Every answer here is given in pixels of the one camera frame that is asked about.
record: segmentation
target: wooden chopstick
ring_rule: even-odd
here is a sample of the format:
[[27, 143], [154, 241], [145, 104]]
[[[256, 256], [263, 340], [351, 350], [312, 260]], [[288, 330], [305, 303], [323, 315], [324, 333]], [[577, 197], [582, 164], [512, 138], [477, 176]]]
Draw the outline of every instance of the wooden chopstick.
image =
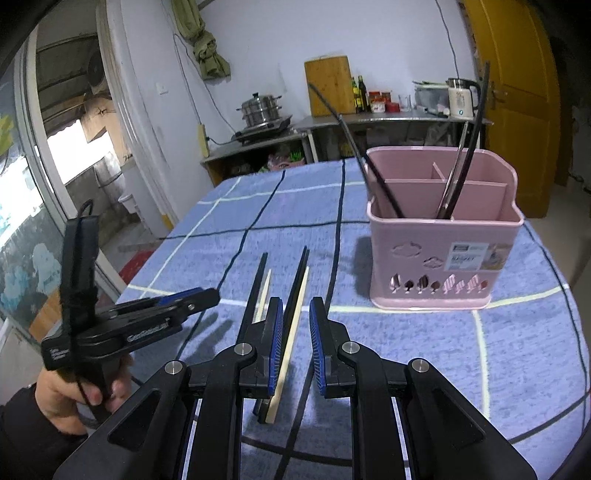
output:
[[269, 293], [269, 284], [271, 283], [271, 269], [267, 271], [267, 277], [265, 279], [265, 284], [262, 287], [261, 298], [259, 299], [259, 307], [256, 311], [255, 319], [252, 323], [258, 323], [262, 321], [262, 314], [265, 308], [267, 307], [267, 294]]
[[300, 292], [295, 305], [294, 319], [291, 322], [291, 329], [289, 337], [287, 338], [287, 344], [285, 346], [285, 354], [283, 356], [283, 362], [281, 363], [281, 369], [279, 370], [279, 379], [277, 380], [277, 388], [275, 389], [275, 395], [271, 399], [269, 404], [269, 410], [267, 412], [267, 418], [265, 423], [274, 423], [275, 416], [277, 415], [277, 409], [279, 408], [279, 402], [281, 401], [281, 393], [283, 392], [283, 385], [285, 384], [285, 378], [287, 377], [287, 369], [289, 368], [291, 351], [293, 350], [294, 342], [296, 341], [297, 326], [300, 321], [301, 308], [304, 303], [304, 295], [306, 293], [306, 283], [308, 282], [308, 273], [310, 267], [306, 267], [304, 278], [301, 282]]

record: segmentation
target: human hand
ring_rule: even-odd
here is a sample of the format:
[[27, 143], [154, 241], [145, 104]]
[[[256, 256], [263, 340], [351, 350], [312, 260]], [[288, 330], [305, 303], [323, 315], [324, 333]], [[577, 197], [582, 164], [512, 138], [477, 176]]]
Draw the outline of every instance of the human hand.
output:
[[[133, 359], [126, 355], [121, 359], [121, 368], [118, 377], [111, 385], [113, 394], [105, 402], [105, 407], [111, 413], [117, 410], [131, 395], [131, 374], [129, 366]], [[80, 383], [91, 405], [100, 405], [103, 395], [99, 387], [83, 378]], [[84, 435], [86, 427], [82, 425], [76, 402], [86, 403], [80, 393], [78, 384], [73, 378], [65, 379], [57, 371], [48, 371], [45, 368], [37, 378], [35, 400], [39, 410], [62, 433], [72, 435]]]

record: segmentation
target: sliding glass door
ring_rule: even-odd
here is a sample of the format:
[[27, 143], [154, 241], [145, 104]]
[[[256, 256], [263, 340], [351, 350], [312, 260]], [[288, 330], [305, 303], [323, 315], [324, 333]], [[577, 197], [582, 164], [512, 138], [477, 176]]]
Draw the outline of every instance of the sliding glass door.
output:
[[[0, 79], [0, 313], [35, 344], [61, 318], [63, 232], [75, 212], [56, 195], [43, 163], [47, 139], [41, 145], [34, 134], [41, 115], [32, 117], [31, 103], [38, 107], [38, 99], [27, 95], [29, 47]], [[109, 267], [102, 255], [96, 283], [103, 304], [124, 288]]]

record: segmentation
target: power outlet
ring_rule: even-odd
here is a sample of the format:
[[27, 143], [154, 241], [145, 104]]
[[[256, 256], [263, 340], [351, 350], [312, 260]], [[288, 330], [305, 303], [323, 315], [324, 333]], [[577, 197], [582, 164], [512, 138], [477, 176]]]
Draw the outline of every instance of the power outlet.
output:
[[207, 135], [205, 134], [205, 125], [198, 124], [197, 126], [197, 140], [199, 140], [199, 148], [203, 158], [209, 156], [209, 145], [207, 144]]

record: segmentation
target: pink utensil holder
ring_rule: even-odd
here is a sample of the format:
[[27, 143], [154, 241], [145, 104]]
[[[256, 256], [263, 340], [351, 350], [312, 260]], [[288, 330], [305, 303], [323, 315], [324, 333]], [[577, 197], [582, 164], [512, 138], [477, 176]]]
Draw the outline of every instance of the pink utensil holder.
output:
[[517, 174], [493, 152], [476, 150], [452, 219], [436, 220], [456, 154], [448, 147], [368, 150], [407, 217], [396, 217], [368, 171], [374, 259], [369, 293], [376, 306], [480, 309], [490, 302], [524, 222], [515, 204]]

